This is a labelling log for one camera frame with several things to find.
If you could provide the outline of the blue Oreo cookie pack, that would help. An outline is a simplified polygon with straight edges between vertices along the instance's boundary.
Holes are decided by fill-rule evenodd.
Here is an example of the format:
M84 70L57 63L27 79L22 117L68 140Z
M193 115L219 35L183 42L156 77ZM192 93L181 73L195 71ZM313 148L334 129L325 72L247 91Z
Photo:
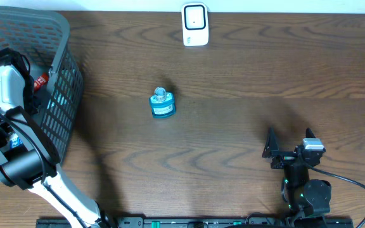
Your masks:
M13 133L12 135L10 135L9 143L10 143L10 149L16 148L23 144L22 140L19 138L19 136L16 133Z

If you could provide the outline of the teal mouthwash bottle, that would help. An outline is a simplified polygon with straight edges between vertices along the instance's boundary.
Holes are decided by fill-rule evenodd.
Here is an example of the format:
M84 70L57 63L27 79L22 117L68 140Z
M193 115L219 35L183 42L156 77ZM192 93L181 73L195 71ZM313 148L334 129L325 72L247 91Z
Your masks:
M172 92L157 87L149 98L151 113L154 118L167 118L176 113L175 99Z

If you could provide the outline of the red Nescafe stick sachet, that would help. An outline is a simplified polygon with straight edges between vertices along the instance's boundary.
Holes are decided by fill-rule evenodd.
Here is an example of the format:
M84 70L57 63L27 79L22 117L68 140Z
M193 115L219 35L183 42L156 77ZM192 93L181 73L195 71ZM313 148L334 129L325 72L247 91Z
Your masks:
M40 90L48 82L49 82L49 74L43 73L40 77L34 80L34 92Z

